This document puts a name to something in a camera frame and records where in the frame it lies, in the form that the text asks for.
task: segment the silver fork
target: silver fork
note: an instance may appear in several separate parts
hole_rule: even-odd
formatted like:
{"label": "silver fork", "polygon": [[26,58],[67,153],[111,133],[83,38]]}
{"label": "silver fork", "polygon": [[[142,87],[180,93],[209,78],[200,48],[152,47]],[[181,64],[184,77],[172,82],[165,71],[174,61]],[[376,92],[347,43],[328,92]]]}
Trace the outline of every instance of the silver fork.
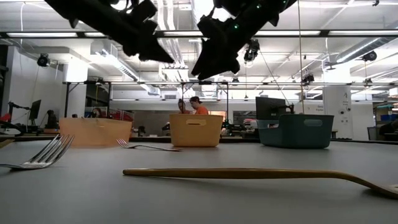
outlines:
{"label": "silver fork", "polygon": [[125,140],[123,139],[117,139],[118,144],[125,148],[125,149],[135,149],[137,147],[148,147],[151,149],[158,149],[158,150],[162,150],[162,151],[169,151],[169,152],[179,152],[179,149],[165,149],[165,148],[161,148],[161,147],[155,147],[155,146],[147,146],[147,145],[136,145],[136,146],[130,146]]}
{"label": "silver fork", "polygon": [[56,163],[64,153],[69,149],[75,136],[61,136],[59,134],[51,140],[39,153],[33,158],[24,162],[21,165],[0,164],[0,167],[10,168],[14,170],[32,170],[43,169]]}

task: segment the ceiling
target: ceiling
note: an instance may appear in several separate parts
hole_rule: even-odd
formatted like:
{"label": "ceiling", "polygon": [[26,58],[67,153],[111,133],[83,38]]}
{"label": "ceiling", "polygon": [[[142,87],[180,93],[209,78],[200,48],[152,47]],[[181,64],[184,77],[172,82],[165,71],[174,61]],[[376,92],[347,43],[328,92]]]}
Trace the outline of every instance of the ceiling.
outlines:
{"label": "ceiling", "polygon": [[[60,17],[44,1],[0,1],[0,32],[12,31],[67,31],[71,30],[68,21]],[[208,0],[200,0],[202,4],[208,4]],[[266,24],[263,29],[385,29],[389,24],[398,21],[398,2],[381,1],[380,5],[372,7],[373,1],[346,1],[346,0],[301,0],[300,10],[298,4],[284,11],[280,15],[279,25],[273,27]],[[190,7],[190,0],[174,1],[174,26],[177,30],[192,30],[195,28]],[[79,23],[75,31],[95,31],[84,23]],[[336,55],[343,52],[355,44],[364,40],[355,37],[335,37],[335,38],[260,38],[261,54],[252,65],[245,67],[243,54],[239,52],[238,60],[241,70],[237,75],[232,73],[221,74],[221,79],[231,80],[239,77],[241,82],[263,82],[271,77],[277,77],[278,82],[291,82],[291,77],[296,75],[301,68],[314,62],[316,59],[323,59],[325,54]],[[109,77],[112,80],[131,81],[126,79],[115,67],[103,60],[101,56],[90,54],[91,39],[24,39],[24,48],[37,47],[68,47],[90,61],[91,76]],[[192,69],[197,59],[197,40],[188,38],[177,39],[176,45],[182,54],[184,62]],[[18,46],[19,40],[9,42]],[[378,58],[374,62],[367,64],[364,69],[363,61],[348,62],[351,67],[351,78],[353,81],[361,82],[366,77],[397,69],[398,61],[398,41],[383,45],[375,50]],[[162,81],[158,75],[158,62],[140,62],[138,57],[127,57],[119,51],[119,56],[132,69],[138,72],[140,77],[149,81]],[[310,70],[304,70],[304,74],[310,72],[314,74],[316,81],[322,81],[322,69],[319,61],[313,63]],[[396,82],[398,72],[393,72],[379,79],[377,82]]]}

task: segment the pillar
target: pillar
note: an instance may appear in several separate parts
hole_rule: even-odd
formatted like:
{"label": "pillar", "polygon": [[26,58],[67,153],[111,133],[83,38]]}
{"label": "pillar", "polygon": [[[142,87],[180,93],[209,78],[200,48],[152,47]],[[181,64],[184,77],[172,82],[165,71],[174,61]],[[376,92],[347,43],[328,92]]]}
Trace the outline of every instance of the pillar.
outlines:
{"label": "pillar", "polygon": [[[334,70],[323,71],[327,83],[351,83],[349,67],[341,65]],[[323,87],[323,105],[325,114],[335,116],[333,130],[337,130],[337,138],[353,138],[353,117],[351,112],[351,87]]]}
{"label": "pillar", "polygon": [[[63,81],[64,82],[84,82],[88,76],[88,64],[78,58],[73,58],[68,64],[63,67]],[[86,104],[86,85],[84,84],[71,84],[68,96],[68,111],[67,117],[72,117],[77,114],[78,117],[84,116]],[[65,100],[67,94],[67,85],[62,88],[62,110],[61,117],[64,117]]]}

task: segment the yellow plastic bin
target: yellow plastic bin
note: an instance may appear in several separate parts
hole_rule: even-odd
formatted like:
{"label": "yellow plastic bin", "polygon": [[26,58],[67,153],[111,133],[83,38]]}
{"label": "yellow plastic bin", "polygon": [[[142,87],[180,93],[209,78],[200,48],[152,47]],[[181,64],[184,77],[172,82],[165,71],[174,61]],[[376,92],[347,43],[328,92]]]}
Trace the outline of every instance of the yellow plastic bin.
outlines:
{"label": "yellow plastic bin", "polygon": [[223,117],[219,115],[170,114],[170,134],[176,147],[216,147]]}

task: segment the computer monitor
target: computer monitor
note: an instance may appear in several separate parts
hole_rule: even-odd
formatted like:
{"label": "computer monitor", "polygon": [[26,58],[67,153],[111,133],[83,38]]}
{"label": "computer monitor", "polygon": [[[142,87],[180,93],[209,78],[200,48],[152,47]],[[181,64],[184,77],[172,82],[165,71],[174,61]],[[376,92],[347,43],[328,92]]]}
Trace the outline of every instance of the computer monitor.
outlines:
{"label": "computer monitor", "polygon": [[35,120],[39,116],[39,109],[40,109],[41,103],[42,103],[42,100],[37,100],[32,103],[32,106],[30,107],[30,114],[29,114],[30,120]]}
{"label": "computer monitor", "polygon": [[256,119],[279,120],[280,115],[287,113],[285,100],[256,97]]}

